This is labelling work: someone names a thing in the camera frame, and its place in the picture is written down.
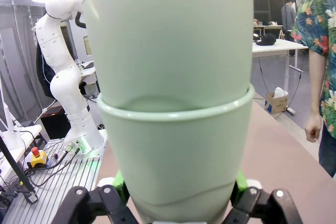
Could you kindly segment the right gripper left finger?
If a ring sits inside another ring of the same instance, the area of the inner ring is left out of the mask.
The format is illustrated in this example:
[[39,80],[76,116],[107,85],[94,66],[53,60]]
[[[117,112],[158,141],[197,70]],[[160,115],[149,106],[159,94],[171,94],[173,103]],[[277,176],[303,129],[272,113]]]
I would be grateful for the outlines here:
[[72,187],[52,223],[93,223],[98,216],[107,216],[111,223],[136,223],[127,207],[130,195],[124,179],[117,172],[112,184],[88,191],[85,187]]

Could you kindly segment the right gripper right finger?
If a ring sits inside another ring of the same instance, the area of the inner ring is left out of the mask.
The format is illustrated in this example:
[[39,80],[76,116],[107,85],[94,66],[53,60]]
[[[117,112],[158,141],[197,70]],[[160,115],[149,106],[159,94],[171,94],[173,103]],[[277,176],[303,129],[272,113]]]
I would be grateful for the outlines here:
[[239,171],[230,197],[232,209],[223,223],[248,223],[250,218],[262,223],[303,223],[289,191],[263,190],[259,181],[246,179]]

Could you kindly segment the person's left hand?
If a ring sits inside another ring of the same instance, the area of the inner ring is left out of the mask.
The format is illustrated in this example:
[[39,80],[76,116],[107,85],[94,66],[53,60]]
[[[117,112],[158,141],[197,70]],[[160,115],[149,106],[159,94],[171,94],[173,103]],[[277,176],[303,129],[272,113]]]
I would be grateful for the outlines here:
[[319,114],[309,116],[305,127],[307,141],[314,143],[319,139],[321,126],[322,122]]

